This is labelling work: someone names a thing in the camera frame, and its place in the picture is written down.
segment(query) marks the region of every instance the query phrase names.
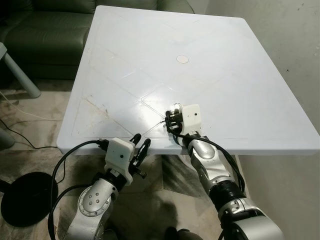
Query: floor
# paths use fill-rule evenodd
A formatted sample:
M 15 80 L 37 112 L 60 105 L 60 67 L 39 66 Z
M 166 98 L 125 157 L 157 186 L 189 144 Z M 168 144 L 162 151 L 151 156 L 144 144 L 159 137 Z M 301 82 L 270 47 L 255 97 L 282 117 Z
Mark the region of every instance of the floor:
M 39 80 L 42 94 L 30 99 L 18 83 L 1 91 L 19 109 L 44 118 L 62 119 L 68 104 L 72 81 Z M 23 114 L 3 99 L 0 118 L 13 130 L 26 136 L 36 147 L 55 146 L 60 121 L 47 121 Z M 32 149 L 15 133 L 16 143 L 0 151 L 0 179 L 12 183 L 30 172 L 52 171 L 62 154 L 56 148 Z M 91 181 L 104 169 L 104 156 L 70 156 L 66 163 L 66 177 L 59 184 L 59 192 L 68 186 Z M 177 156 L 150 155 L 141 166 L 146 179 L 134 176 L 131 186 L 124 188 L 110 216 L 110 221 L 126 240 L 161 240 L 167 227 L 189 229 L 204 240 L 218 239 L 221 232 L 217 212 L 203 191 L 197 174 L 185 167 Z M 56 179 L 63 176 L 58 171 Z M 81 190 L 68 193 L 60 201 L 55 215 L 56 239 L 63 239 L 76 209 Z M 50 239 L 47 219 L 31 227 L 18 228 L 7 224 L 0 215 L 0 240 Z

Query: white cable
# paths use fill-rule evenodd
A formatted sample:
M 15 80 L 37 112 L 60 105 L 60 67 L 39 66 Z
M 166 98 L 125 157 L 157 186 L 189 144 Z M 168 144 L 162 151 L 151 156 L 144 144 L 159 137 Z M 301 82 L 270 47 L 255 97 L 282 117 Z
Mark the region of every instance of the white cable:
M 39 119 L 43 119 L 43 120 L 56 121 L 56 122 L 62 121 L 62 119 L 50 119 L 50 118 L 45 118 L 45 117 L 41 117 L 41 116 L 37 116 L 37 115 L 31 114 L 31 113 L 24 112 L 24 111 L 20 110 L 19 108 L 17 108 L 15 105 L 13 105 L 13 104 L 8 100 L 8 98 L 6 98 L 6 96 L 5 96 L 1 91 L 0 91 L 0 94 L 4 97 L 4 99 L 5 99 L 12 107 L 14 107 L 14 108 L 15 108 L 17 111 L 19 111 L 20 113 L 27 114 L 27 115 L 30 115 L 30 116 L 33 116 L 33 117 L 36 117 L 36 118 L 39 118 Z

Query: green sofa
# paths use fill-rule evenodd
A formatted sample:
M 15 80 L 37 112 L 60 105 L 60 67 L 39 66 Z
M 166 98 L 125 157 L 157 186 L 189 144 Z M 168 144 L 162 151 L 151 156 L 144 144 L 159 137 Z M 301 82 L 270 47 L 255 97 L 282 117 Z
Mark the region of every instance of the green sofa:
M 187 0 L 10 0 L 0 42 L 30 78 L 74 80 L 97 5 L 193 13 Z

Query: plastic table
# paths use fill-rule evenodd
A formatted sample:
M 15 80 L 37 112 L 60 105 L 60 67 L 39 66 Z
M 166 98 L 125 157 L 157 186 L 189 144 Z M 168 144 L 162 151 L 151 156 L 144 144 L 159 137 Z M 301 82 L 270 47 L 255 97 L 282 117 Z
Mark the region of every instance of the plastic table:
M 313 154 L 319 135 L 242 18 L 98 6 L 57 139 L 151 138 L 185 154 L 160 123 L 199 104 L 202 134 L 236 155 Z M 92 144 L 77 154 L 103 154 Z

